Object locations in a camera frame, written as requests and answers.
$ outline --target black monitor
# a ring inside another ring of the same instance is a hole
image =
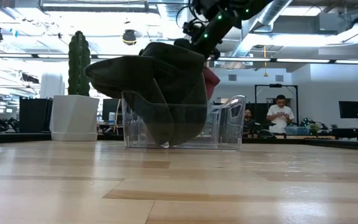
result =
[[[358,119],[358,102],[356,101],[340,101],[339,112],[341,118],[356,118]]]
[[[117,111],[118,100],[117,99],[104,99],[103,100],[103,113],[102,120],[109,120],[109,113]]]

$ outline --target wooden table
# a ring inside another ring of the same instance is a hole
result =
[[[0,144],[0,223],[358,223],[358,151]]]

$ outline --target seated person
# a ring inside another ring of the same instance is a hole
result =
[[[252,119],[252,113],[250,110],[246,110],[245,115],[244,115],[244,128],[242,131],[242,135],[244,137],[247,137],[248,134],[252,133],[252,128],[255,124],[255,120]]]
[[[285,106],[285,96],[278,95],[276,105],[271,106],[267,112],[267,119],[275,126],[269,127],[270,131],[277,134],[284,134],[287,123],[292,123],[294,119],[291,108]]]

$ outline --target white t-shirt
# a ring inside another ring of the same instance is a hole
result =
[[[290,116],[290,119],[294,119],[291,108],[284,106],[283,108],[273,105],[268,109],[267,116],[275,115],[279,112],[283,112]],[[273,133],[285,133],[285,127],[287,126],[287,119],[284,116],[275,118],[272,123],[276,124],[275,126],[270,127],[270,131]]]

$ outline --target clear plastic bin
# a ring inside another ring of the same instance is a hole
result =
[[[219,106],[150,103],[136,92],[122,94],[125,147],[240,149],[245,96]]]
[[[288,126],[288,127],[285,127],[285,134],[306,136],[306,135],[310,134],[310,130],[306,127]]]

